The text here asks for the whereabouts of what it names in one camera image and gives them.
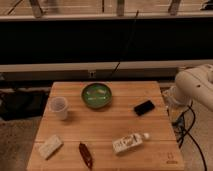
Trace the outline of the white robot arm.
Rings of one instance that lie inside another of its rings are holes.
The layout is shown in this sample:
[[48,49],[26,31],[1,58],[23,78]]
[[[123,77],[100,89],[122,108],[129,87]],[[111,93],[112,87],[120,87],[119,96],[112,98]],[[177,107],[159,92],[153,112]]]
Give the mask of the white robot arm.
[[194,99],[213,111],[213,65],[204,64],[179,72],[175,77],[175,98],[182,104]]

